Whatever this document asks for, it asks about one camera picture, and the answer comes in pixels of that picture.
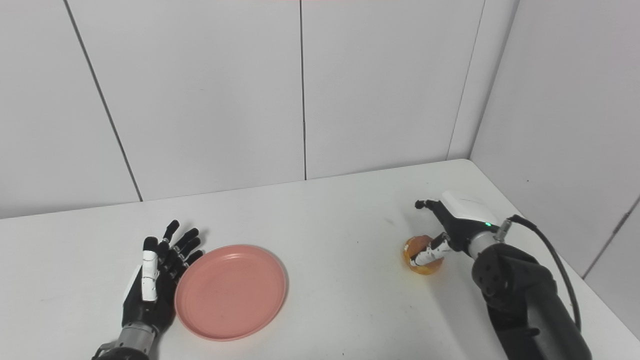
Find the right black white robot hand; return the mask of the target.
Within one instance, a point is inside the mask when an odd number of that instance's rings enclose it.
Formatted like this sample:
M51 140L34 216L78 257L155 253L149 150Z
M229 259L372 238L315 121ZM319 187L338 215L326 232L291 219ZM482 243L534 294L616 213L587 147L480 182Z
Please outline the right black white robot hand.
M430 210L443 228L432 239L416 236L407 241L403 257L414 269L433 271L453 252L476 259L482 251L499 243L498 220L486 205L471 196L446 190L439 200L417 200L414 207Z

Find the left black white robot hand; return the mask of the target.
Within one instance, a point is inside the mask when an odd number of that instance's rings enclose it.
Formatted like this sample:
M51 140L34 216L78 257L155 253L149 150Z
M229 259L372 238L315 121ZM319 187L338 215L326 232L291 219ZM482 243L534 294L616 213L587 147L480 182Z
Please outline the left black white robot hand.
M123 327L142 324L155 334L164 333L175 317L175 294L185 272L205 252L198 228L178 240L180 223L174 219L162 239L148 236L142 244L142 263L122 305Z

